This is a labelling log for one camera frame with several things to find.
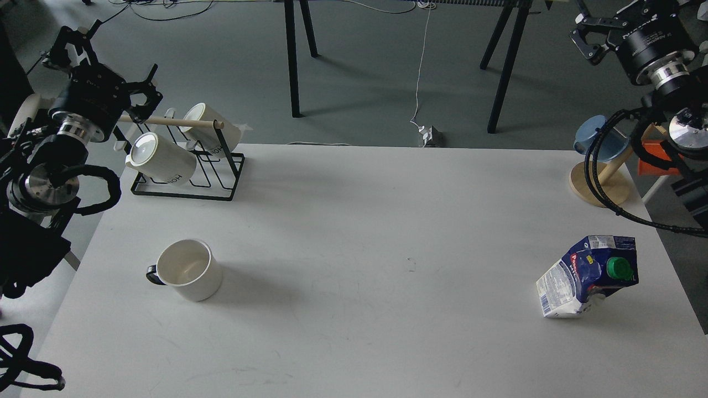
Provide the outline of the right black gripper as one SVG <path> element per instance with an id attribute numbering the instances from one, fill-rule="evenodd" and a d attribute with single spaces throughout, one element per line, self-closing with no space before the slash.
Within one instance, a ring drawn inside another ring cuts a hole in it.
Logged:
<path id="1" fill-rule="evenodd" d="M 663 86 L 680 76 L 688 76 L 697 46 L 675 14 L 670 1 L 631 1 L 617 12 L 592 15 L 585 1 L 573 1 L 579 10 L 569 38 L 591 65 L 616 54 L 635 86 Z M 619 21 L 635 25 L 620 30 Z"/>

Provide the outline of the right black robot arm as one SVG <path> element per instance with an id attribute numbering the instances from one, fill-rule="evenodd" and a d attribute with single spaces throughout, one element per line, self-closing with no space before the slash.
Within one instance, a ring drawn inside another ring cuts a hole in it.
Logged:
<path id="1" fill-rule="evenodd" d="M 706 161 L 706 66 L 688 66 L 700 49 L 679 17 L 678 1 L 632 1 L 611 17 L 592 16 L 578 1 L 579 16 L 570 34 L 592 65 L 615 53 L 630 83 L 650 86 L 642 105 L 619 110 L 599 128 L 582 164 L 582 175 L 592 196 L 617 216 L 655 229 L 706 238 L 706 170 L 695 170 L 689 160 Z M 614 126 L 634 118 L 629 145 L 640 160 L 662 170 L 677 169 L 681 179 L 672 189 L 698 227 L 652 222 L 625 211 L 600 184 L 597 156 Z"/>

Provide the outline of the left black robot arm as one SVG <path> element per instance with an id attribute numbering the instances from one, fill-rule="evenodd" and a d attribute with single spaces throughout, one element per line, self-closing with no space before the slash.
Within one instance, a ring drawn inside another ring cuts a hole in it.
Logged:
<path id="1" fill-rule="evenodd" d="M 58 98 L 27 96 L 2 138 L 2 295 L 15 299 L 53 272 L 70 252 L 63 231 L 74 214 L 111 209 L 121 198 L 119 177 L 86 163 L 89 143 L 104 143 L 126 113 L 145 123 L 162 94 L 153 84 L 127 82 L 98 61 L 89 29 L 63 26 L 42 63 L 68 75 Z"/>

